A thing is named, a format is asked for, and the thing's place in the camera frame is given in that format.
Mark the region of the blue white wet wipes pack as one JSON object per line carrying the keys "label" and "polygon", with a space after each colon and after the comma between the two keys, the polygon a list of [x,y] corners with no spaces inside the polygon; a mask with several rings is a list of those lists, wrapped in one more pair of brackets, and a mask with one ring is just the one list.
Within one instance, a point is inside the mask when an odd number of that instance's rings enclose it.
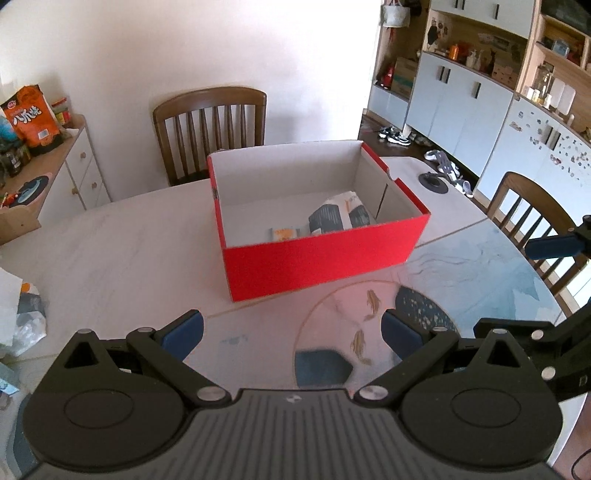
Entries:
{"label": "blue white wet wipes pack", "polygon": [[367,227],[373,218],[356,192],[346,191],[329,198],[308,217],[311,235]]}

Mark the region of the orange blue small packet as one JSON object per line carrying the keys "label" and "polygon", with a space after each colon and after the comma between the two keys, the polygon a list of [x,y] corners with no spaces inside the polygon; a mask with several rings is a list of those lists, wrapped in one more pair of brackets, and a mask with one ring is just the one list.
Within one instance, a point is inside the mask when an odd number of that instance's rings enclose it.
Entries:
{"label": "orange blue small packet", "polygon": [[273,242],[283,242],[297,239],[298,230],[294,227],[271,228],[270,237]]}

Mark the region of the right wooden chair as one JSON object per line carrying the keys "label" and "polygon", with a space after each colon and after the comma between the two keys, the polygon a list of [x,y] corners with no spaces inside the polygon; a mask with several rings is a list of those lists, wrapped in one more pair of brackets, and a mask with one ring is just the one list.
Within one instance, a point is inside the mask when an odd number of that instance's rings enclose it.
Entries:
{"label": "right wooden chair", "polygon": [[534,268],[553,295],[558,295],[588,265],[579,254],[562,260],[530,260],[525,254],[528,241],[562,235],[575,221],[543,187],[526,176],[509,172],[504,175],[486,214]]}

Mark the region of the wooden chair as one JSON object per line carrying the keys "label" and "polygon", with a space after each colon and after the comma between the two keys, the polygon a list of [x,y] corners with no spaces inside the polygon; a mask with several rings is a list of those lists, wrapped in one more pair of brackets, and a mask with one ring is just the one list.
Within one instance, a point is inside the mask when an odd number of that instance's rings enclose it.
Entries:
{"label": "wooden chair", "polygon": [[562,235],[575,221],[543,187],[526,176],[509,172],[504,175],[486,214],[534,268],[553,295],[558,295],[588,265],[579,254],[562,260],[530,260],[525,254],[528,241]]}
{"label": "wooden chair", "polygon": [[208,178],[212,153],[263,145],[266,104],[263,91],[224,86],[182,93],[156,106],[152,122],[169,185]]}

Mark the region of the black phone stand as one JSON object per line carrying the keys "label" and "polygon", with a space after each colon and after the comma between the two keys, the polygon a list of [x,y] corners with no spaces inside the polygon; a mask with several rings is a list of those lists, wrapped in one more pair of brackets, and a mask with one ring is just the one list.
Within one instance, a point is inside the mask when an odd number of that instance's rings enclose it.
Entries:
{"label": "black phone stand", "polygon": [[473,198],[474,193],[470,182],[463,177],[460,169],[452,162],[442,150],[429,150],[424,154],[426,161],[436,166],[435,172],[427,172],[419,175],[420,183],[427,189],[445,194],[449,186],[453,186],[467,198]]}

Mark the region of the clear plastic bag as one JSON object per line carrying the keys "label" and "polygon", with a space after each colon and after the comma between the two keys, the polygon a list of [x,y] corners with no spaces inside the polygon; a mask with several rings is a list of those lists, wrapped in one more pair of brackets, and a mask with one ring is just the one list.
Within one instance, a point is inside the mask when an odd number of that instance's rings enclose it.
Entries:
{"label": "clear plastic bag", "polygon": [[47,335],[44,302],[37,288],[28,282],[21,286],[13,343],[8,354],[18,357]]}

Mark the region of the red cardboard box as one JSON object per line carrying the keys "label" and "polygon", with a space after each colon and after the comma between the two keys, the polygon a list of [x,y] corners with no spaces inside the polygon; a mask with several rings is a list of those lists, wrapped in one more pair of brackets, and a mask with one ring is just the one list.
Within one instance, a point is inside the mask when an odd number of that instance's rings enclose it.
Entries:
{"label": "red cardboard box", "polygon": [[222,150],[207,167],[235,301],[403,263],[431,217],[362,141]]}

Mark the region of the white paper sheet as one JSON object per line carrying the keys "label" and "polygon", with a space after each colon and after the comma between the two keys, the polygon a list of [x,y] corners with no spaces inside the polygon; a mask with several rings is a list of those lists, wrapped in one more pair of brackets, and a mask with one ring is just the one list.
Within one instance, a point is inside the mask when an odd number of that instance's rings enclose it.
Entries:
{"label": "white paper sheet", "polygon": [[0,271],[0,343],[11,346],[16,329],[22,279]]}

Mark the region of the white drawer sideboard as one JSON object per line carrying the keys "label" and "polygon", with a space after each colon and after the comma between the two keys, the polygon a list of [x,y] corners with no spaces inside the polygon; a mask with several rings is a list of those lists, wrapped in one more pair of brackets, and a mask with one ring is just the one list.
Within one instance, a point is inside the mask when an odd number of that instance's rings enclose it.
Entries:
{"label": "white drawer sideboard", "polygon": [[67,134],[60,146],[33,158],[1,189],[2,200],[19,195],[1,207],[3,243],[111,202],[83,115],[73,116]]}

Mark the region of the sneakers on floor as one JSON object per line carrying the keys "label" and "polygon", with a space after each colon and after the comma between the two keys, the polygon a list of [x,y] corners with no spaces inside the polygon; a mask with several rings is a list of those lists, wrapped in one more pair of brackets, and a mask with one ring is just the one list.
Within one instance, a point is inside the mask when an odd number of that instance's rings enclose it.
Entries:
{"label": "sneakers on floor", "polygon": [[378,138],[381,141],[400,147],[409,147],[412,144],[412,141],[405,137],[400,130],[394,128],[394,126],[381,128],[378,131]]}

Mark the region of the far wooden chair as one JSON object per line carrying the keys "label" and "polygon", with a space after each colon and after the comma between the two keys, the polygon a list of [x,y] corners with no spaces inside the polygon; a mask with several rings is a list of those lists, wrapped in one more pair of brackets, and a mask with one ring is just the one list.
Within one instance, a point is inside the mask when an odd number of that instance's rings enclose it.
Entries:
{"label": "far wooden chair", "polygon": [[182,93],[156,106],[152,122],[169,185],[208,178],[212,153],[263,145],[266,104],[263,91],[224,86]]}

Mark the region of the orange snack bag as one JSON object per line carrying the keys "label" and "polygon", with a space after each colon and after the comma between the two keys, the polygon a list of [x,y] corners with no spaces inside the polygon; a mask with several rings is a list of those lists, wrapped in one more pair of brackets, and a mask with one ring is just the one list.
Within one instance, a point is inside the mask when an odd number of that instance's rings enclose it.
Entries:
{"label": "orange snack bag", "polygon": [[33,156],[63,143],[60,126],[38,85],[24,86],[1,104],[19,139]]}

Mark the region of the hanging grey tote bag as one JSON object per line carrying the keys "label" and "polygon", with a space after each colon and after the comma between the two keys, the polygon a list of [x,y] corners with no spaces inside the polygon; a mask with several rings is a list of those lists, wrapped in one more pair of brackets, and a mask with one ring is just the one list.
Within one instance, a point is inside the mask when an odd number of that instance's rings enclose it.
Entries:
{"label": "hanging grey tote bag", "polygon": [[386,1],[381,6],[380,23],[384,28],[407,28],[411,23],[411,8],[399,0]]}

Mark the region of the large white wall cabinet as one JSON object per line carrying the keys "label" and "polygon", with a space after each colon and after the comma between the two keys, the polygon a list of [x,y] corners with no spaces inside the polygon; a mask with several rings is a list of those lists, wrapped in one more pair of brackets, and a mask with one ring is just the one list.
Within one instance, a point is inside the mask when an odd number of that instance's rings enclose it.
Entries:
{"label": "large white wall cabinet", "polygon": [[490,200],[508,172],[590,211],[586,3],[417,1],[385,14],[368,113],[441,148]]}

